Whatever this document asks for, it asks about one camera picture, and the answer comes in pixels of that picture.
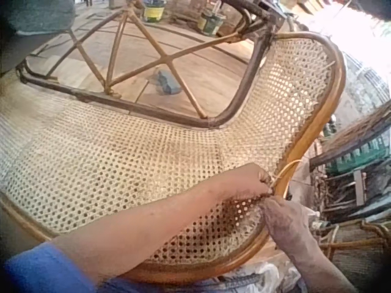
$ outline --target forearm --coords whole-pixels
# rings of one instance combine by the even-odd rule
[[[182,194],[103,217],[53,240],[94,282],[123,274],[220,200],[218,187],[199,184]]]
[[[326,258],[316,240],[311,235],[309,237],[299,254],[288,255],[309,292],[356,292],[341,271]]]

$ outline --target green crate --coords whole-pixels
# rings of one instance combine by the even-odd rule
[[[360,146],[353,152],[337,158],[326,164],[326,170],[330,175],[339,175],[350,172],[372,161],[385,159],[390,155],[390,148],[385,145],[383,136],[371,140]]]

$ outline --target blue cloth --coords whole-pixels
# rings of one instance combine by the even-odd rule
[[[5,273],[21,293],[161,292],[155,286],[133,284],[118,278],[97,289],[69,258],[48,242],[8,260],[5,264]]]

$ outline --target human hand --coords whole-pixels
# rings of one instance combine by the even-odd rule
[[[268,173],[257,164],[250,163],[215,175],[201,184],[212,188],[221,200],[242,200],[270,194],[269,182]]]
[[[315,240],[305,207],[281,197],[269,197],[264,200],[262,210],[270,236],[282,251],[290,258],[310,253]]]

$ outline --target woven cane seat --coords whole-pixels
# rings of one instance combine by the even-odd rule
[[[314,115],[328,107],[309,143],[319,133],[342,80],[339,52],[325,39],[277,38],[240,114],[222,129],[198,130],[82,103],[9,73],[0,99],[1,191],[52,237],[248,162],[275,175]],[[221,203],[145,263],[216,264],[251,245],[263,228],[259,203]]]

